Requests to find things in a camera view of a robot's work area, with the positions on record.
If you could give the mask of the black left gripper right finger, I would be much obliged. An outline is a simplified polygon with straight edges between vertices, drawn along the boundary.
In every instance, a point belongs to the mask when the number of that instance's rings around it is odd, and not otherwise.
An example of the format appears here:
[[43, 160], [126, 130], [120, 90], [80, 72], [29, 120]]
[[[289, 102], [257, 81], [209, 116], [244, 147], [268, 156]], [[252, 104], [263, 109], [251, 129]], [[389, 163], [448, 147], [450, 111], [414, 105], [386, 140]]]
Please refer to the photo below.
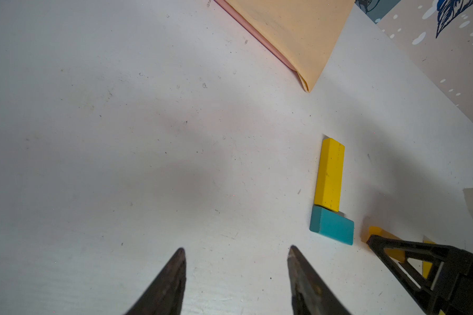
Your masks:
[[293, 314], [350, 314], [295, 245], [289, 249], [287, 264]]

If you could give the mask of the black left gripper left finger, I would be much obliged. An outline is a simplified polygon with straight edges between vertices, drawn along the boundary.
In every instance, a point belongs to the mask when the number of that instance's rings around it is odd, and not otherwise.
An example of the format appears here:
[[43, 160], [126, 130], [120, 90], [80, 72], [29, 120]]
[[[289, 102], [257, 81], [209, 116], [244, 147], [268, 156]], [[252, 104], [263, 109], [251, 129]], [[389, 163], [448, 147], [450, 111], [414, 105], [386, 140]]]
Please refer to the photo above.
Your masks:
[[186, 270], [185, 250], [179, 248], [126, 315], [181, 314]]

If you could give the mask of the small teal block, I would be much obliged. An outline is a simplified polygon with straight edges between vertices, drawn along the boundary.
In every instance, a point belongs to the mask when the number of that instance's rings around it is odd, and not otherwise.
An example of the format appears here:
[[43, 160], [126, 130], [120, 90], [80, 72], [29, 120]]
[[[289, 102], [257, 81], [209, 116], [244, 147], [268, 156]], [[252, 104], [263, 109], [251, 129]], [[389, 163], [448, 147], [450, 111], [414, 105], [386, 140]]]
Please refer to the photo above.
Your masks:
[[336, 240], [340, 243], [353, 245], [355, 224], [334, 211], [320, 206], [313, 206], [310, 219], [310, 231]]

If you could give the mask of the beige folded cloth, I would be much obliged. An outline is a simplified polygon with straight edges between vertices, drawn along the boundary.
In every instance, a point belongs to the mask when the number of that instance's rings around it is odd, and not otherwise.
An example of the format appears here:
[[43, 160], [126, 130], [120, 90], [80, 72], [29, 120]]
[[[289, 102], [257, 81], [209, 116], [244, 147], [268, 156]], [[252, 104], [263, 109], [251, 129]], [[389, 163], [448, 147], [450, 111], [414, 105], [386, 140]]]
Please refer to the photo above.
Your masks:
[[350, 0], [221, 0], [217, 4], [312, 92], [353, 9]]

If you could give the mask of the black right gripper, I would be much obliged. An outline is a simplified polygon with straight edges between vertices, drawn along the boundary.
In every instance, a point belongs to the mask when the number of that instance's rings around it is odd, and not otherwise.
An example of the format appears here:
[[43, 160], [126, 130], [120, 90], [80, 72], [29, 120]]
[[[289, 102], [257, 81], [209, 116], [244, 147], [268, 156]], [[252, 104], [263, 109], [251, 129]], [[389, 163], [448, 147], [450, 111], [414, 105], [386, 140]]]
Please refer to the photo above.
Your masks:
[[[473, 314], [473, 254], [379, 235], [370, 236], [367, 245], [425, 314]], [[433, 264], [427, 279], [424, 261]]]

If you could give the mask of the lime yellow block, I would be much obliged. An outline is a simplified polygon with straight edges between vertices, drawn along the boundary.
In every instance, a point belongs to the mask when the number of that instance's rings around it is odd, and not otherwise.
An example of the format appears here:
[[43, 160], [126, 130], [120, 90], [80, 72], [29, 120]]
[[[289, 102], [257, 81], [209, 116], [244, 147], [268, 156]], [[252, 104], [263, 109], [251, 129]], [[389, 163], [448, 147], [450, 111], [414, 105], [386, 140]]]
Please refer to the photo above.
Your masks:
[[[423, 242], [426, 244], [435, 244], [434, 241], [432, 241], [430, 238], [427, 236], [423, 236]], [[424, 261], [423, 262], [423, 267], [422, 267], [422, 275], [424, 278], [428, 278], [430, 275], [430, 272], [432, 270], [433, 264], [431, 262]], [[436, 285], [438, 283], [438, 277], [440, 275], [441, 269], [443, 268], [443, 263], [440, 263], [440, 266], [436, 270], [436, 273], [434, 275], [434, 279], [432, 281], [431, 289], [435, 289]], [[443, 310], [439, 310], [438, 312], [439, 315], [445, 315], [445, 312]]]

